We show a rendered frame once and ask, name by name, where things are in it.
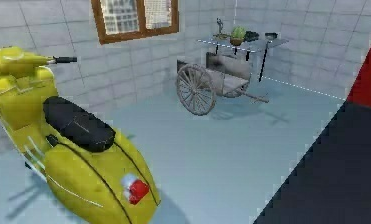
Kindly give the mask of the green cactus houseplant in pot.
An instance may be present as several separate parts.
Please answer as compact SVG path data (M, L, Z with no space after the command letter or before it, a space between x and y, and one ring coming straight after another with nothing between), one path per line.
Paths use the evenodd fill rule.
M230 43L233 46L240 46L244 41L246 30L244 27L236 26L233 28L230 35Z

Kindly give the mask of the grey wooden cart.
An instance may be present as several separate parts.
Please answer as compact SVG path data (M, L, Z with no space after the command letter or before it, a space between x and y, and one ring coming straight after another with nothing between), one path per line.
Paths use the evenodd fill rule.
M254 102L268 103L265 96L247 92L253 65L233 55L206 53L204 66L177 61L176 93L184 108L196 116L207 115L218 97L246 96Z

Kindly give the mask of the dark thin statuette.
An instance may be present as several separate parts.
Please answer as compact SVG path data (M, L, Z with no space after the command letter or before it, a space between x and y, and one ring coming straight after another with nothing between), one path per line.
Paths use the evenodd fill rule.
M220 18L217 18L216 23L217 23L217 26L218 26L218 33L215 34L214 37L217 38L217 39L220 39L220 40L227 39L229 37L229 35L225 34L223 32L224 24L223 24L222 20Z

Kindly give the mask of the grey table with black legs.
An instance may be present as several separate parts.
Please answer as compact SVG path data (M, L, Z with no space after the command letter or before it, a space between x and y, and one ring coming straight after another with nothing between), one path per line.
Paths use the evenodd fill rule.
M220 50L230 50L231 55L237 58L244 59L249 62L253 54L261 54L262 61L260 66L260 73L258 80L261 81L263 78L263 72L265 67L266 57L271 48L275 48L287 43L286 39L275 38L268 39L266 37L259 38L250 42L242 42L240 45L235 46L230 42L230 39L220 40L218 38L204 38L198 39L198 42L213 45L215 47L215 53L218 54Z

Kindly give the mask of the brown framed window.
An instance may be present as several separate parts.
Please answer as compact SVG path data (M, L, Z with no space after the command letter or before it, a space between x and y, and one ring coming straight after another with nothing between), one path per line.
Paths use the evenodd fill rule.
M179 0L90 0L101 45L179 31Z

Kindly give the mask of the yellow motor scooter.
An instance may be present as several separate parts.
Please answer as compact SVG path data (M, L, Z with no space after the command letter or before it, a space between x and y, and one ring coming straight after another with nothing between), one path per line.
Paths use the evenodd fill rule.
M88 224L149 224L161 203L139 150L120 130L58 93L64 58L0 48L0 124L26 166Z

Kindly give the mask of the red door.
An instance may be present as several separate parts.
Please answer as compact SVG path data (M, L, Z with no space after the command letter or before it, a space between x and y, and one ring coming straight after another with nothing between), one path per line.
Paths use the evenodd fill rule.
M371 108L371 47L347 96L347 100Z

